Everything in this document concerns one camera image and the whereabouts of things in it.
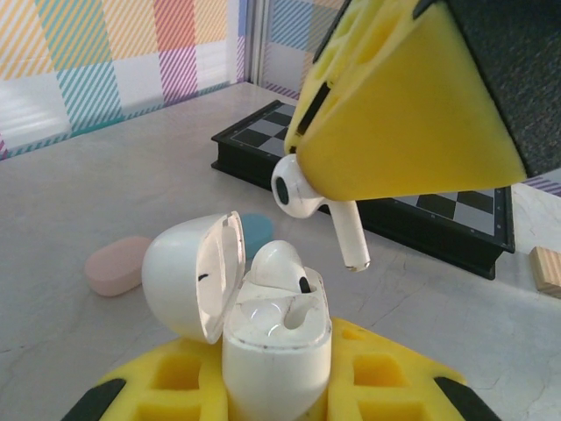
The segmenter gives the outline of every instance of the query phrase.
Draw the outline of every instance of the yellow foam holder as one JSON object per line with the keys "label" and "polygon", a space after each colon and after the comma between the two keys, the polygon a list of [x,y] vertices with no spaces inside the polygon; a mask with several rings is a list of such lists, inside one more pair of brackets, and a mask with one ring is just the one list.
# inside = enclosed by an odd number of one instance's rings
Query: yellow foam holder
{"label": "yellow foam holder", "polygon": [[[333,319],[332,346],[329,387],[302,420],[463,420],[434,381],[464,384],[454,370],[341,319]],[[101,421],[237,420],[221,351],[220,343],[177,339],[107,374],[100,385],[126,383]]]}
{"label": "yellow foam holder", "polygon": [[352,0],[309,71],[285,152],[332,200],[504,187],[520,155],[445,2]]}

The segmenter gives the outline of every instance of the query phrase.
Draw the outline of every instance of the marble countertop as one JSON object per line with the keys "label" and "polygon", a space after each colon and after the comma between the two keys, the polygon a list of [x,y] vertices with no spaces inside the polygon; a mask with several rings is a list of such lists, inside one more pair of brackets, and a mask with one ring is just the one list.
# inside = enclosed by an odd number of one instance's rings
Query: marble countertop
{"label": "marble countertop", "polygon": [[210,137],[277,98],[237,85],[0,162],[0,420],[60,420],[102,375],[174,337],[141,288],[89,289],[95,250],[226,211],[269,216],[323,275],[332,316],[457,369],[505,421],[561,419],[561,301],[536,293],[528,258],[561,250],[561,200],[514,186],[517,252],[493,282],[371,233],[371,268],[350,274],[328,216],[292,219],[210,168]]}

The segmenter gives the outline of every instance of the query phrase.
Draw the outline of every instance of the charging case lid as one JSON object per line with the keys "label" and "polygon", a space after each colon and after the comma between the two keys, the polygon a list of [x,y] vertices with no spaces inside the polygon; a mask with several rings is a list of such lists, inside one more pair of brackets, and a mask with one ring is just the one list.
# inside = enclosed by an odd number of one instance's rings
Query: charging case lid
{"label": "charging case lid", "polygon": [[164,231],[142,265],[146,301],[154,316],[182,337],[216,343],[245,272],[237,212],[193,219]]}

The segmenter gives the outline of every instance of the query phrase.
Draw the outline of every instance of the chess board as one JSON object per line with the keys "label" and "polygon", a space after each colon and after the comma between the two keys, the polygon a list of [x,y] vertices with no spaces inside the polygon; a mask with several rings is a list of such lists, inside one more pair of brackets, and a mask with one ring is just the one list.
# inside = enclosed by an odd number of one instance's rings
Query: chess board
{"label": "chess board", "polygon": [[[213,168],[270,189],[294,111],[275,101],[218,133]],[[510,189],[490,189],[364,201],[359,210],[367,230],[493,279],[496,258],[514,251],[511,203]]]}

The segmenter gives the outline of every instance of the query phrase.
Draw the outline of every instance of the earbud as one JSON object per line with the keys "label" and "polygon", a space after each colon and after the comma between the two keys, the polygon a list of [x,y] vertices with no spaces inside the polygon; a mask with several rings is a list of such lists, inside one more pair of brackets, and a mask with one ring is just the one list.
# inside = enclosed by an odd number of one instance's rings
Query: earbud
{"label": "earbud", "polygon": [[294,153],[277,163],[271,184],[274,200],[293,218],[309,218],[327,204],[344,264],[352,272],[368,268],[370,255],[356,202],[336,202],[320,196],[306,181]]}
{"label": "earbud", "polygon": [[264,287],[307,294],[312,291],[300,256],[286,241],[265,244],[255,254],[250,282]]}

